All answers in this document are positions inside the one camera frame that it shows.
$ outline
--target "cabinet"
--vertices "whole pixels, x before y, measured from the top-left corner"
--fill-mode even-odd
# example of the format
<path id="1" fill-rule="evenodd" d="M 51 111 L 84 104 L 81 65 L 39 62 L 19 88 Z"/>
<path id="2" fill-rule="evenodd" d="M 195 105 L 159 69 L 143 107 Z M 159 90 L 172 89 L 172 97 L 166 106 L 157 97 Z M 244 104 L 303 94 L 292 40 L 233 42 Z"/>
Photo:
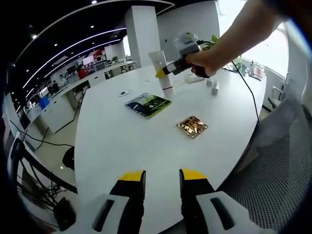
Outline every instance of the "cabinet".
<path id="1" fill-rule="evenodd" d="M 50 100 L 50 104 L 41 112 L 43 121 L 52 133 L 71 122 L 74 116 L 75 112 L 65 96 Z"/>

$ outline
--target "gold packet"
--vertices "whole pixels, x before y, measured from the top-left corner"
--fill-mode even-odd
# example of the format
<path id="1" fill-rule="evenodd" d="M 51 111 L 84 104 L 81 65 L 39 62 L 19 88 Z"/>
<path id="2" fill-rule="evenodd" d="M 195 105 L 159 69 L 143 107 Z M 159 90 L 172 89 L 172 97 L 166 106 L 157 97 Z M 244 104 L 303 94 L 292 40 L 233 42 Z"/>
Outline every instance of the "gold packet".
<path id="1" fill-rule="evenodd" d="M 198 136 L 208 128 L 206 124 L 201 122 L 195 116 L 187 118 L 186 120 L 178 123 L 177 126 L 191 138 Z"/>

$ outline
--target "white bottle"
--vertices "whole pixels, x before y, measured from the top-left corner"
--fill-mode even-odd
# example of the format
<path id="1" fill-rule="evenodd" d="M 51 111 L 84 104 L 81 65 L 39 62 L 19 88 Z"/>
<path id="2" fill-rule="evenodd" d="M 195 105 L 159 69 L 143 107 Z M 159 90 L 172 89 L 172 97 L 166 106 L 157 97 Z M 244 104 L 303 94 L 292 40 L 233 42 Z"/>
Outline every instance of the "white bottle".
<path id="1" fill-rule="evenodd" d="M 219 90 L 219 82 L 215 81 L 214 84 L 213 84 L 213 88 L 211 90 L 211 93 L 213 95 L 217 95 L 218 94 L 218 90 Z"/>
<path id="2" fill-rule="evenodd" d="M 206 78 L 206 85 L 208 87 L 211 87 L 213 85 L 213 79 L 212 78 Z"/>

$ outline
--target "glass window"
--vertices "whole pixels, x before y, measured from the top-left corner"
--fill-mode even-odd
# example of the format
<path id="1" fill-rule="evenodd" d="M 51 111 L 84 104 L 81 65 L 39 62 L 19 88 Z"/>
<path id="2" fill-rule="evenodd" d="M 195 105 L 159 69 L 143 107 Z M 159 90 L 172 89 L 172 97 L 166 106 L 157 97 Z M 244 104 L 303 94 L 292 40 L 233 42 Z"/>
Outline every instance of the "glass window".
<path id="1" fill-rule="evenodd" d="M 232 25 L 246 0 L 218 0 L 220 35 Z M 262 43 L 242 54 L 243 59 L 253 60 L 285 77 L 288 71 L 288 43 L 284 23 Z"/>
<path id="2" fill-rule="evenodd" d="M 125 56 L 130 56 L 131 52 L 130 52 L 130 47 L 129 47 L 129 42 L 128 42 L 128 36 L 125 36 L 123 38 L 122 44 L 123 44 L 123 49 L 125 51 Z"/>

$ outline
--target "office chair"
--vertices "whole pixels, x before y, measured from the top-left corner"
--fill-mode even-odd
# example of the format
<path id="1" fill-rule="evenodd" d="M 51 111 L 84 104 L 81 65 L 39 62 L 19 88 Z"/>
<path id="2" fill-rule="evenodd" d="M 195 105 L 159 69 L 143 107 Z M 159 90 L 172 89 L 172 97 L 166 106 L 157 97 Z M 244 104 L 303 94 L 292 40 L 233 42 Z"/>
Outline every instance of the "office chair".
<path id="1" fill-rule="evenodd" d="M 312 118 L 286 97 L 258 123 L 228 178 L 218 188 L 250 212 L 261 228 L 283 230 L 304 200 L 312 178 Z"/>
<path id="2" fill-rule="evenodd" d="M 65 152 L 64 157 L 63 157 L 64 166 L 72 169 L 73 171 L 75 170 L 74 152 L 75 152 L 75 147 L 73 146 Z"/>
<path id="3" fill-rule="evenodd" d="M 271 104 L 272 108 L 275 109 L 280 103 L 281 101 L 285 98 L 285 96 L 287 95 L 287 91 L 288 91 L 288 84 L 290 82 L 290 78 L 289 77 L 289 72 L 286 75 L 285 78 L 285 82 L 282 85 L 282 88 L 279 89 L 275 86 L 272 86 L 272 94 L 271 97 L 268 98 L 269 103 Z M 275 97 L 274 92 L 277 91 L 278 97 Z"/>

